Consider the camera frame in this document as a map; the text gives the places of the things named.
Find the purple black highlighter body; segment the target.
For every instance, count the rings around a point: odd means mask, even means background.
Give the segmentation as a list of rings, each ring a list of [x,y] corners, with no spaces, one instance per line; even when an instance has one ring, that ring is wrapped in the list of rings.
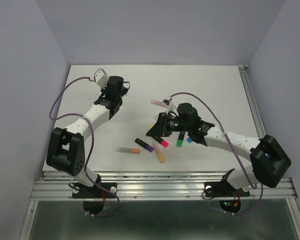
[[[150,146],[148,143],[144,142],[143,140],[141,140],[139,138],[136,138],[134,140],[134,142],[149,152],[152,152],[154,150],[154,148],[152,146]]]

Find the gold pastel highlighter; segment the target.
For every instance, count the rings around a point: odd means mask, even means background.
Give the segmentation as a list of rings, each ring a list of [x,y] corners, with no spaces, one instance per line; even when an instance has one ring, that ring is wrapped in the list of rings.
[[[163,156],[163,154],[162,154],[162,152],[160,150],[159,145],[156,143],[156,141],[152,142],[152,146],[154,148],[154,151],[155,151],[155,153],[157,155],[157,158],[158,158],[159,162],[160,163],[164,163],[165,162],[165,158],[164,158],[164,156]]]

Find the peach pastel highlighter body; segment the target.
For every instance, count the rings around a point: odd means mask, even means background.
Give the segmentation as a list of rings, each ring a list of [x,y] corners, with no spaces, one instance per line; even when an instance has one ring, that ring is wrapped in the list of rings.
[[[140,154],[140,149],[138,148],[129,148],[129,147],[117,147],[115,149],[119,153],[130,153],[130,154]]]

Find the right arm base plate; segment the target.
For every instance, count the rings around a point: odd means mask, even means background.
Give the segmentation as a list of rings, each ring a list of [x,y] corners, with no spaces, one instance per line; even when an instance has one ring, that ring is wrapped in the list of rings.
[[[234,189],[229,183],[222,181],[208,181],[204,183],[203,195],[208,199],[249,197],[250,192],[242,188]]]

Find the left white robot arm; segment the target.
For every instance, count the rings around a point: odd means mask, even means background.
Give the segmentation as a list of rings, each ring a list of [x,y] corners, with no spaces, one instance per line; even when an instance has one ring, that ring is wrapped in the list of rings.
[[[101,193],[101,177],[88,168],[92,154],[85,152],[85,141],[94,139],[94,131],[119,111],[122,98],[129,91],[124,86],[127,81],[121,76],[99,72],[93,82],[100,87],[100,96],[85,114],[69,114],[78,118],[74,123],[52,130],[45,160],[48,166],[68,174],[83,185],[90,197]]]

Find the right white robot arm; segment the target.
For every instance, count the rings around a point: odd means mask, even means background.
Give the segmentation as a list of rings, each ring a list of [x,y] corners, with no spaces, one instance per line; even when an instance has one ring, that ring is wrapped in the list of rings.
[[[217,189],[225,195],[256,184],[276,188],[292,164],[273,136],[266,134],[256,138],[225,131],[202,120],[190,103],[181,103],[177,107],[177,115],[170,111],[159,113],[146,136],[169,137],[173,132],[185,132],[197,144],[232,152],[238,161],[244,158],[250,162],[247,167],[230,169],[222,177]]]

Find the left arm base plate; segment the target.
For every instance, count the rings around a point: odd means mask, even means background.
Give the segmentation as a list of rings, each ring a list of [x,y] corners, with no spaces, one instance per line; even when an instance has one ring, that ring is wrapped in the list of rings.
[[[69,183],[68,186],[72,189],[72,198],[73,199],[102,199],[104,194],[103,190],[99,189],[96,186],[87,187],[78,182]],[[101,186],[108,191],[110,191],[111,187],[117,188],[118,184],[116,182],[102,182]],[[106,192],[106,199],[114,199],[115,197]]]

